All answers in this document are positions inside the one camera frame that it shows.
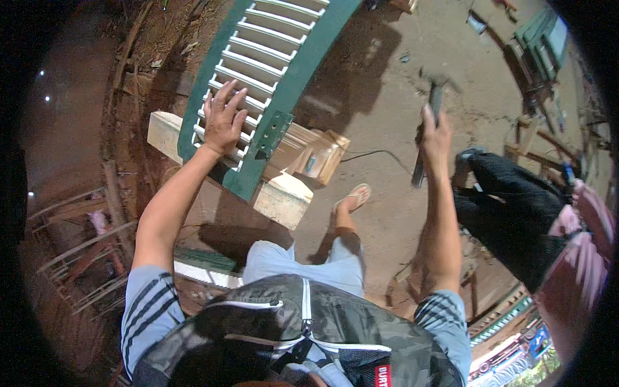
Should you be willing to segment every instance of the red label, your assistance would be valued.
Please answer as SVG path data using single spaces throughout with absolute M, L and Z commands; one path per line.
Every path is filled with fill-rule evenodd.
M 391 366 L 389 364 L 374 368 L 374 387 L 391 387 Z

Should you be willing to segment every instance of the pink cloth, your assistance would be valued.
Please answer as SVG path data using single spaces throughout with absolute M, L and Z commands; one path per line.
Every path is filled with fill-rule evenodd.
M 593 189 L 577 180 L 572 206 L 565 206 L 549 234 L 577 233 L 559 254 L 544 283 L 533 295 L 548 326 L 559 358 L 569 362 L 587 333 L 589 320 L 602 295 L 613 253 L 614 220 Z

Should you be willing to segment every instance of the camouflage backpack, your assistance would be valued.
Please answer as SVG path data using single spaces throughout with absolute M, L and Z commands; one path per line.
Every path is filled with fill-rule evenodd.
M 267 380 L 287 363 L 302 363 L 313 345 L 344 373 L 344 384 L 463 384 L 425 329 L 343 290 L 280 275 L 212 300 L 172 330 L 137 363 L 134 385 Z

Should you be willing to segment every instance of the hammer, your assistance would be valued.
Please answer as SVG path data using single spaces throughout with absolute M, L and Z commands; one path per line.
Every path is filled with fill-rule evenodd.
M 429 73 L 423 70 L 423 67 L 419 69 L 419 76 L 430 81 L 430 107 L 434 114 L 435 125 L 438 126 L 438 112 L 441 108 L 441 101 L 443 99 L 443 86 L 446 84 L 457 92 L 462 93 L 462 89 L 447 75 L 442 73 Z M 421 136 L 418 137 L 418 143 L 421 143 Z M 415 169 L 413 170 L 413 178 L 410 184 L 415 188 L 421 188 L 423 183 L 423 159 L 421 155 L 417 155 L 417 161 L 415 162 Z

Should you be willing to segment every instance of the flip-flop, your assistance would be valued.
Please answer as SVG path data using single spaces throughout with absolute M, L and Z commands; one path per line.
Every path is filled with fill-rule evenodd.
M 348 195 L 346 195 L 346 197 L 345 197 L 345 198 L 338 200 L 338 201 L 337 201 L 337 202 L 333 205 L 333 210 L 332 210 L 332 211 L 333 211 L 333 212 L 335 212 L 335 210 L 337 209 L 337 206 L 339 206 L 339 205 L 340 205 L 340 203 L 341 203 L 344 199 L 346 199 L 346 198 L 357 198 L 357 204 L 356 204 L 355 208 L 354 208 L 354 209 L 352 209 L 352 211 L 351 211 L 351 212 L 353 212 L 354 210 L 356 210 L 356 209 L 358 209 L 359 207 L 361 207 L 361 206 L 363 205 L 363 203 L 365 203 L 365 202 L 361 202 L 361 200 L 362 200 L 362 199 L 361 199 L 361 194 L 355 193 L 355 191 L 356 191 L 356 190 L 358 190 L 358 189 L 360 189 L 360 188 L 362 188 L 362 187 L 365 187 L 365 188 L 368 190 L 368 197 L 367 197 L 367 199 L 365 199 L 365 202 L 367 202 L 368 200 L 370 200 L 370 196 L 372 195 L 372 189 L 371 189 L 371 187 L 370 187 L 369 185 L 367 185 L 366 183 L 362 183 L 362 184 L 359 184 L 358 186 L 354 187 L 354 188 L 350 191 L 350 193 L 349 193 Z

